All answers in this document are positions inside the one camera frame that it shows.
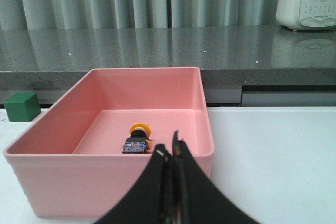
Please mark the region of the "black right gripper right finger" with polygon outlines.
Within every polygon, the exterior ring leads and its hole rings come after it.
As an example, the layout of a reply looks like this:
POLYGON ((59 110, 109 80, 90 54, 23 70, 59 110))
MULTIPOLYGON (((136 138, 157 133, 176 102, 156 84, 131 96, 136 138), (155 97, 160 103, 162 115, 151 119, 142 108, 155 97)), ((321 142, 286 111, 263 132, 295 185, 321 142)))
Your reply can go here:
POLYGON ((173 177, 181 223, 257 223, 235 206, 197 164, 186 143, 173 133, 173 177))

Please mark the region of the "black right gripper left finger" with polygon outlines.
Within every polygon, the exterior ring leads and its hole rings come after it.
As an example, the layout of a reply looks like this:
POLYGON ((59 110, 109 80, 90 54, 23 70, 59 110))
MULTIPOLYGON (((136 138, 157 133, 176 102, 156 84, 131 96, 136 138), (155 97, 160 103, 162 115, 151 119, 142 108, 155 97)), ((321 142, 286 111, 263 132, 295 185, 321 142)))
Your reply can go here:
POLYGON ((131 189, 96 223, 173 223, 171 165, 165 146, 156 145, 131 189))

